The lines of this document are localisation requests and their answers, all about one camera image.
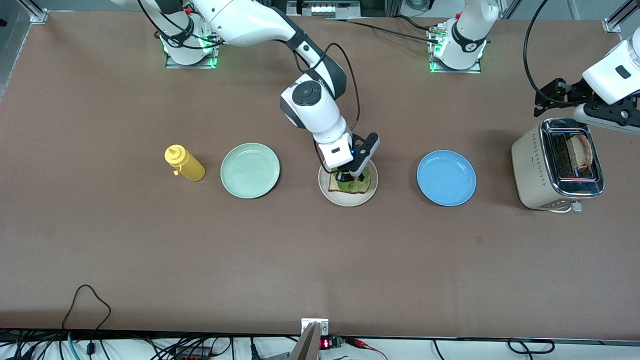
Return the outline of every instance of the yellow bottle cap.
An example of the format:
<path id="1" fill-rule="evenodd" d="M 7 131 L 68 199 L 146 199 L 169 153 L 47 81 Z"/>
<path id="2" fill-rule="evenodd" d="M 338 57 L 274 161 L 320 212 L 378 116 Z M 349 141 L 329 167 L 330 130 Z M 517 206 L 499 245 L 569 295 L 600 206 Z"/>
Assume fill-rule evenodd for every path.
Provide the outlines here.
<path id="1" fill-rule="evenodd" d="M 189 152 L 182 145 L 171 145 L 164 152 L 164 159 L 173 167 L 181 167 L 189 160 Z"/>

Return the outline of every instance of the toaster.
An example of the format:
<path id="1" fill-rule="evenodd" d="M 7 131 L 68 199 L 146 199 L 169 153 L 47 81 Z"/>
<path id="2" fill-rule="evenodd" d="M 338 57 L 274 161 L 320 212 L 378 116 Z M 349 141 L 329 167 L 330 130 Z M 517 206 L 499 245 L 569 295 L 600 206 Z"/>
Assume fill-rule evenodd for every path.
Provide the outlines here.
<path id="1" fill-rule="evenodd" d="M 575 166 L 567 141 L 582 134 L 589 140 L 593 161 L 582 170 Z M 582 199 L 604 190 L 598 154 L 587 125 L 573 119 L 547 119 L 511 147 L 513 174 L 524 206 L 553 212 L 580 211 Z"/>

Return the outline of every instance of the green plate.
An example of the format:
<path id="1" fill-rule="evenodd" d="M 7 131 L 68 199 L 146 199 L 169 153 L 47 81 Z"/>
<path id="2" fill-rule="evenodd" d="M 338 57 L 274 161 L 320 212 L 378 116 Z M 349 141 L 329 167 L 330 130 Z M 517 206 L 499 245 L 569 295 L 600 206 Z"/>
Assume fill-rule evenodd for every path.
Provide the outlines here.
<path id="1" fill-rule="evenodd" d="M 222 161 L 220 177 L 228 192 L 242 199 L 263 196 L 276 185 L 280 162 L 273 150 L 261 143 L 244 143 Z"/>

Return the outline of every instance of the mustard bottle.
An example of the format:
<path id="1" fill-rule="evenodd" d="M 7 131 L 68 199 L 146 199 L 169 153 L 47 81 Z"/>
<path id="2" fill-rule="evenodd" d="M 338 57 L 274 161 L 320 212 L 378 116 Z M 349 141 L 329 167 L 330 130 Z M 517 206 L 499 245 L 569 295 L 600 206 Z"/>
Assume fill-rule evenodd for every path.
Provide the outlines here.
<path id="1" fill-rule="evenodd" d="M 164 159 L 173 166 L 173 174 L 184 175 L 191 181 L 199 181 L 204 177 L 204 167 L 182 145 L 171 145 L 164 152 Z"/>

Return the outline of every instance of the brown tabletop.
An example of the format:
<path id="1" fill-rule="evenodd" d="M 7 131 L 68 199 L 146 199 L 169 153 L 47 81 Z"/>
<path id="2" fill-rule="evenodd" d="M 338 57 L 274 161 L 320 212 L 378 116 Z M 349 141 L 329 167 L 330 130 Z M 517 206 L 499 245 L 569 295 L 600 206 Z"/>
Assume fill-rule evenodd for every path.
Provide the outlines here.
<path id="1" fill-rule="evenodd" d="M 321 316 L 343 334 L 640 339 L 640 138 L 592 129 L 606 190 L 582 213 L 518 200 L 511 144 L 541 120 L 522 66 L 527 22 L 498 21 L 483 73 L 465 75 L 429 73 L 421 42 L 295 21 L 345 48 L 356 132 L 380 134 L 380 184 L 363 206 L 320 192 L 311 136 L 278 107 L 299 75 L 282 44 L 224 47 L 216 70 L 165 70 L 140 13 L 52 13 L 32 27 L 0 103 L 0 327 L 59 327 L 89 283 L 113 307 L 111 329 L 295 333 Z M 532 73 L 540 86 L 576 81 L 617 41 L 599 22 L 540 21 Z M 348 87 L 338 104 L 350 122 Z M 255 200 L 220 181 L 245 142 L 282 166 Z M 202 181 L 173 176 L 173 143 L 202 160 Z M 476 170 L 460 207 L 417 187 L 418 162 L 437 149 Z M 70 327 L 105 313 L 89 292 L 76 311 Z"/>

